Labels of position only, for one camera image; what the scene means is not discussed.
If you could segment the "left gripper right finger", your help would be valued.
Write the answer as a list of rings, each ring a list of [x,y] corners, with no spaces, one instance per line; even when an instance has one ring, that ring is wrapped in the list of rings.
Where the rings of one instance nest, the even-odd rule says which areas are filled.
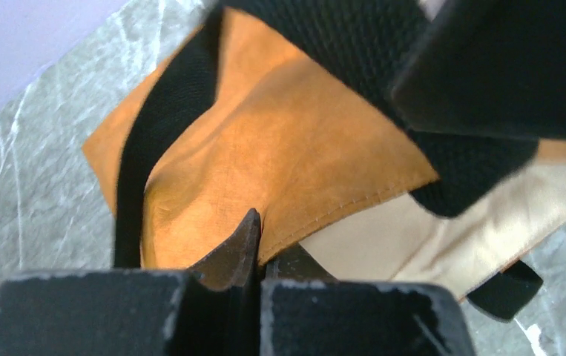
[[[338,281],[299,245],[268,262],[261,285],[262,355],[475,355],[446,289]]]

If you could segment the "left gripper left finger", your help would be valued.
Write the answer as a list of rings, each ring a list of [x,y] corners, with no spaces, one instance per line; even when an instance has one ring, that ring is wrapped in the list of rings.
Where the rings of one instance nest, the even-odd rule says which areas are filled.
[[[255,355],[260,215],[186,270],[20,274],[0,286],[0,355]]]

